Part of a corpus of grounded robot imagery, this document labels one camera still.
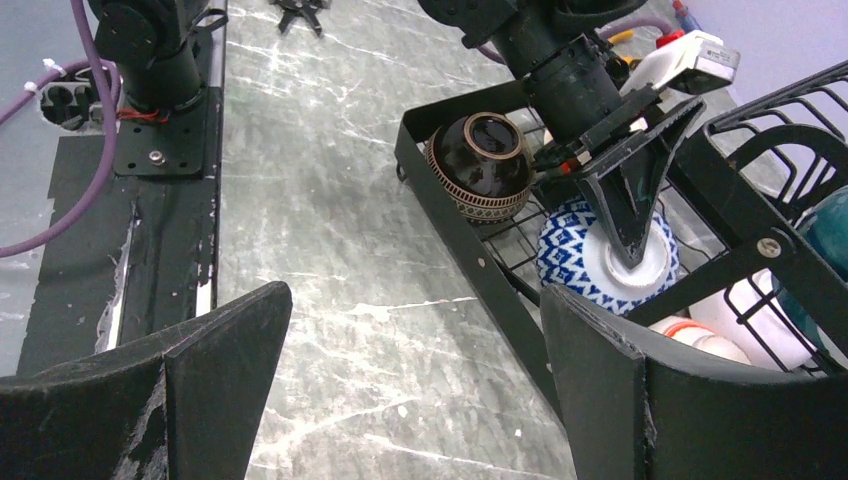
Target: gray wall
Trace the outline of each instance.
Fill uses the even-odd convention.
[[[729,89],[739,104],[848,60],[846,0],[684,0],[684,3],[705,31],[742,53],[736,81]],[[848,101],[848,84],[837,84],[834,90]],[[847,112],[824,94],[813,94],[808,99],[848,135]],[[821,126],[801,108],[789,107],[783,111],[797,123]],[[756,123],[760,128],[777,124],[776,121]],[[814,159],[812,152],[803,147],[788,146],[782,151],[798,166],[799,177]]]

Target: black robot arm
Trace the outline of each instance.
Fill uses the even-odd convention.
[[[537,153],[537,168],[574,165],[557,181],[576,184],[631,268],[642,260],[673,150],[702,110],[693,99],[651,128],[631,129],[659,103],[662,88],[619,93],[595,29],[646,1],[419,0],[433,19],[462,30],[466,48],[492,42],[555,140]]]
[[[188,39],[209,0],[89,0],[100,56],[118,65],[136,109],[180,110],[201,91]]]

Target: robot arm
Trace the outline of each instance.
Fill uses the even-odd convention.
[[[100,56],[118,65],[139,111],[179,111],[196,102],[201,77],[188,39],[209,0],[89,0]]]
[[[729,84],[739,60],[721,40],[692,32],[648,55],[623,85],[615,82],[609,46],[595,29],[646,1],[419,0],[433,19],[463,31],[465,47],[492,42],[555,140],[537,153],[536,168],[569,166],[556,181],[576,184],[630,268],[642,260],[674,149],[703,105],[691,99],[650,128],[631,125],[644,124],[666,88],[701,94]]]

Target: blue and white bowl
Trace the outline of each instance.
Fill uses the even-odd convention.
[[[539,235],[536,269],[542,286],[562,284],[616,315],[624,315],[677,280],[680,256],[668,222],[654,212],[642,263],[628,269],[613,253],[586,201],[552,214]]]

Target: metal plate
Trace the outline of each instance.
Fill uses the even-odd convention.
[[[121,176],[185,176],[200,172],[206,138],[208,94],[189,112],[168,123],[140,125],[123,122],[115,154],[115,173]],[[150,153],[159,151],[164,163],[154,165]]]

